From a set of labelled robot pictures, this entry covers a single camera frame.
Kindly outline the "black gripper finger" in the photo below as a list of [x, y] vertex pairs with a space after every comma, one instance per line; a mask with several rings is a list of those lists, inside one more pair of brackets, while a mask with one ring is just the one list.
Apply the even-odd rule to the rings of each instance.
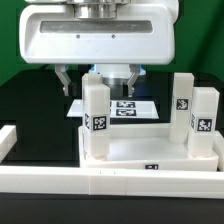
[[68, 67], [65, 64], [56, 64], [55, 65], [55, 73], [61, 83], [63, 84], [64, 95], [69, 95], [69, 84], [71, 83], [71, 79], [67, 74]]
[[123, 95], [125, 97], [131, 97], [133, 94], [133, 85], [135, 84], [138, 76], [140, 75], [140, 66], [137, 64], [129, 65], [131, 76], [126, 83], [123, 84]]

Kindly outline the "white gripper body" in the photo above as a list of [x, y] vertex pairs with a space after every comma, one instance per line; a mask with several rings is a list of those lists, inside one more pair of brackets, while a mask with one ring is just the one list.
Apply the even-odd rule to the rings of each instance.
[[101, 17], [84, 3], [32, 3], [21, 13], [22, 58], [36, 64], [168, 64], [174, 3], [113, 4]]

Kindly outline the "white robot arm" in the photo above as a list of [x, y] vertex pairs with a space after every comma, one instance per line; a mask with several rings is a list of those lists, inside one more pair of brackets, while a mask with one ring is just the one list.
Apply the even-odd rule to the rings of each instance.
[[175, 54], [180, 0], [25, 0], [19, 22], [21, 57], [52, 64], [69, 91], [70, 64], [91, 64], [119, 79], [131, 96], [143, 65], [168, 64]]

